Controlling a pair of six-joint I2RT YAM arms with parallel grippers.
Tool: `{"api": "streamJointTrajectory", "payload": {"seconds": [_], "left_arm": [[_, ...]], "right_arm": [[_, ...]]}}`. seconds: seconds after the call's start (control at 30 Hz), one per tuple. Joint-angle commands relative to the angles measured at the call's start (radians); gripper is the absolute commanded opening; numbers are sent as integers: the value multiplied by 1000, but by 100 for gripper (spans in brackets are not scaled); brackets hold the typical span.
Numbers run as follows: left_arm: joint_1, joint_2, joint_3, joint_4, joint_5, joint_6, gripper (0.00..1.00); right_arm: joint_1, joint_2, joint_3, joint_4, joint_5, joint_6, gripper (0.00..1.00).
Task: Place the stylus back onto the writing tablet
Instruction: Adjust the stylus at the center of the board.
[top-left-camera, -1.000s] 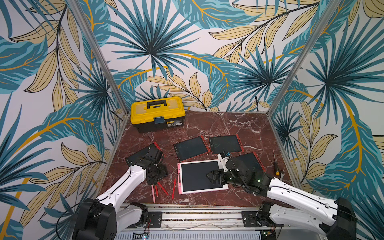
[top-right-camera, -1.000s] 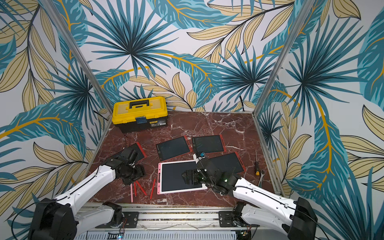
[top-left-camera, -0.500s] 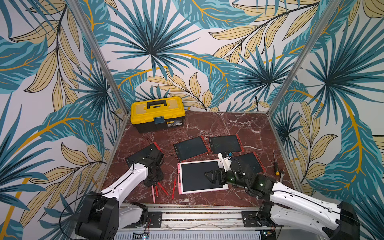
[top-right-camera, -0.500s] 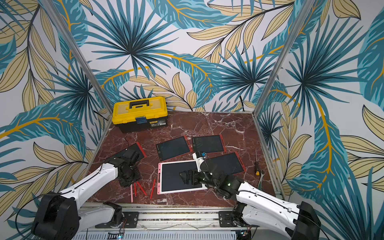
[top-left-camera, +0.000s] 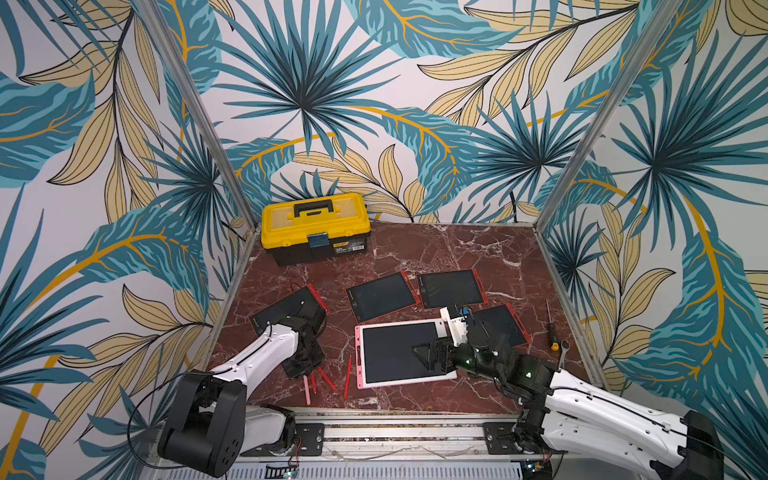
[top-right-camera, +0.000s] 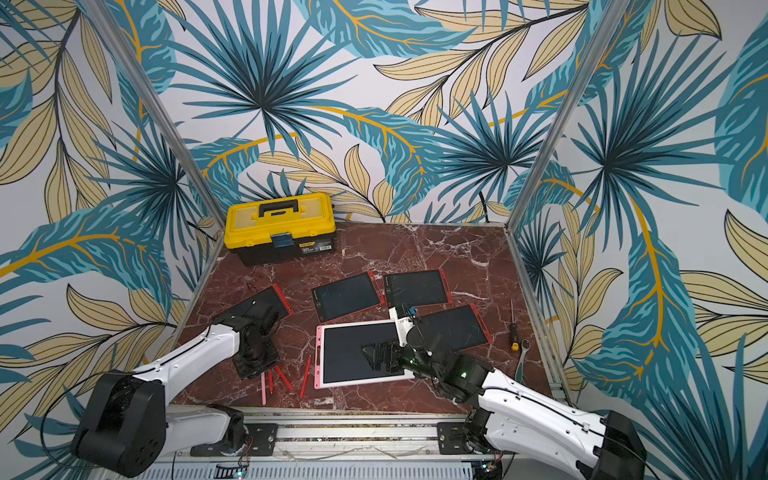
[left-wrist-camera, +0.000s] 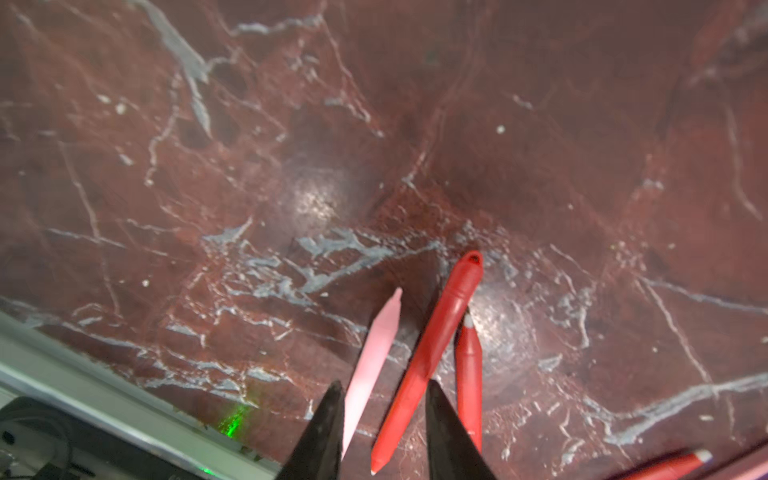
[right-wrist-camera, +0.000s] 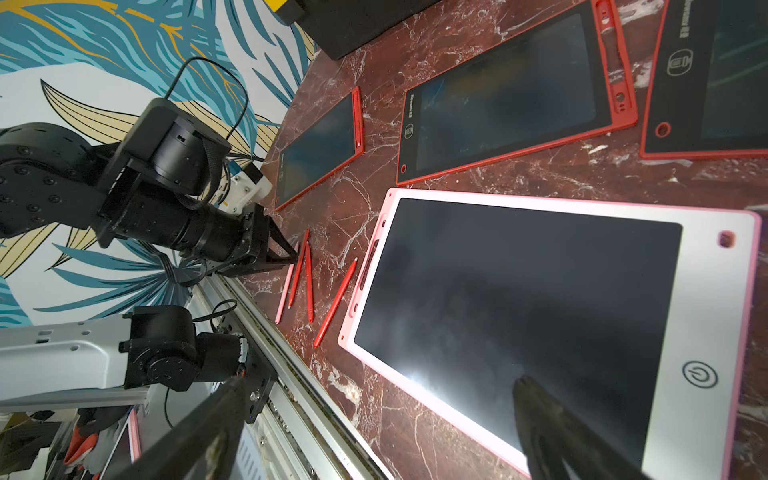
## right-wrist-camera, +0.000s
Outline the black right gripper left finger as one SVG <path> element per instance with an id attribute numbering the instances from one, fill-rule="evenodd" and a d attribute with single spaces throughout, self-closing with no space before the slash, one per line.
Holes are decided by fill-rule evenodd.
<path id="1" fill-rule="evenodd" d="M 207 479 L 228 479 L 248 408 L 245 379 L 236 376 L 220 386 L 118 479 L 184 479 L 198 463 Z"/>

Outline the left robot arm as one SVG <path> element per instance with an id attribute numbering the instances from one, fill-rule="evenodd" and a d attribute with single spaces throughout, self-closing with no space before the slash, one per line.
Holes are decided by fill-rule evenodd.
<path id="1" fill-rule="evenodd" d="M 48 123 L 1 133 L 1 234 L 61 223 L 91 228 L 101 246 L 133 239 L 203 262 L 224 277 L 278 270 L 296 250 L 257 204 L 239 214 L 212 196 L 227 140 L 164 98 L 152 100 L 126 137 L 93 147 Z M 241 380 L 253 421 L 273 381 L 258 351 L 232 334 L 198 332 L 181 306 L 136 307 L 78 323 L 13 328 L 1 336 L 1 402 L 61 392 Z"/>

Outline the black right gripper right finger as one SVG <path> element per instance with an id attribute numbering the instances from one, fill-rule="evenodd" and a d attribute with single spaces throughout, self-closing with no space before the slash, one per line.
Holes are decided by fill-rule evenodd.
<path id="1" fill-rule="evenodd" d="M 532 479 L 645 479 L 529 376 L 513 387 L 518 438 Z"/>

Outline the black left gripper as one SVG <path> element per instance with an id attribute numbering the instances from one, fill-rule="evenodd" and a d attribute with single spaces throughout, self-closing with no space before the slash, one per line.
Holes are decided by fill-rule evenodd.
<path id="1" fill-rule="evenodd" d="M 228 277 L 262 273 L 298 261 L 299 252 L 261 205 L 248 205 L 241 220 L 242 239 L 227 266 Z"/>

